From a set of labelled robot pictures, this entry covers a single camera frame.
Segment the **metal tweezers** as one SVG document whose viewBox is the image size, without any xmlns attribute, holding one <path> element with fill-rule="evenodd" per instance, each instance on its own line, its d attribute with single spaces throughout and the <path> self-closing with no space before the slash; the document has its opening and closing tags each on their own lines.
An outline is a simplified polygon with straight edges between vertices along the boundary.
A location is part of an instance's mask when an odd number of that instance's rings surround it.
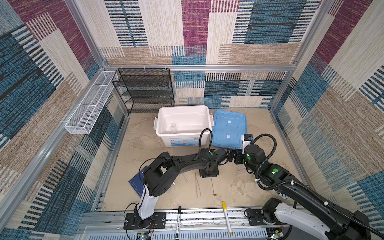
<svg viewBox="0 0 384 240">
<path fill-rule="evenodd" d="M 198 181 L 198 176 L 197 173 L 195 173 L 195 185 L 196 185 L 196 195 L 198 197 L 202 197 L 201 189 L 200 189 L 200 184 Z"/>
</svg>

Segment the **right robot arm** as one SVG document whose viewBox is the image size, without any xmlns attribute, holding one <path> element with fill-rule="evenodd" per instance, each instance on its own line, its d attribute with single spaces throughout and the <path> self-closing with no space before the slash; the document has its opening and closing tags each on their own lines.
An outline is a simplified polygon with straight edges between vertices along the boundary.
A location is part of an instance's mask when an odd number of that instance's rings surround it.
<svg viewBox="0 0 384 240">
<path fill-rule="evenodd" d="M 265 220 L 278 220 L 321 240 L 369 240 L 376 231 L 370 227 L 368 217 L 360 211 L 344 209 L 300 182 L 288 170 L 270 163 L 276 151 L 273 146 L 266 155 L 258 145 L 250 143 L 244 150 L 228 150 L 228 159 L 241 164 L 256 178 L 265 191 L 276 190 L 304 207 L 304 213 L 271 198 L 263 207 Z"/>
</svg>

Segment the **white ceramic dish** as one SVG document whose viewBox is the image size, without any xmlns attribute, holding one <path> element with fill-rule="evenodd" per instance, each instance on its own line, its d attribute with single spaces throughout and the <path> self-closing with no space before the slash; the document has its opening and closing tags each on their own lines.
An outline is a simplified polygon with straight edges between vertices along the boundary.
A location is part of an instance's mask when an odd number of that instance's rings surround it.
<svg viewBox="0 0 384 240">
<path fill-rule="evenodd" d="M 187 133 L 189 133 L 189 131 L 188 130 L 184 130 L 184 129 L 177 129 L 177 133 L 178 134 L 187 134 Z"/>
</svg>

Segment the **white plastic bin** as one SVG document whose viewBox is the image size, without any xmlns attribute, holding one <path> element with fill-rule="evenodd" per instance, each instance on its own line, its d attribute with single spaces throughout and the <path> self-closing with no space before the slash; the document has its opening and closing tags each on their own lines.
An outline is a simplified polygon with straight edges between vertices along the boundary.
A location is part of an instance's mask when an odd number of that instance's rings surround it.
<svg viewBox="0 0 384 240">
<path fill-rule="evenodd" d="M 187 134 L 171 132 L 171 123 L 176 123 L 177 129 L 188 130 Z M 207 106 L 163 107 L 159 109 L 154 120 L 154 130 L 162 139 L 166 147 L 189 147 L 205 145 L 210 141 L 210 132 L 206 131 L 202 138 L 200 134 L 204 129 L 212 129 L 214 117 Z"/>
</svg>

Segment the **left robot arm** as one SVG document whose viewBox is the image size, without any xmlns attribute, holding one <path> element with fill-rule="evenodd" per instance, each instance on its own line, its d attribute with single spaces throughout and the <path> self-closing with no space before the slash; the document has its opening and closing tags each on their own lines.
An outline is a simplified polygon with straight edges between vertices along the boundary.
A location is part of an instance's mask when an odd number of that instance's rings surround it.
<svg viewBox="0 0 384 240">
<path fill-rule="evenodd" d="M 224 149 L 210 150 L 199 148 L 196 154 L 171 156 L 168 152 L 160 154 L 144 170 L 141 181 L 143 194 L 137 213 L 141 220 L 148 220 L 155 211 L 159 196 L 168 191 L 176 178 L 192 170 L 207 172 L 218 167 L 228 158 Z"/>
</svg>

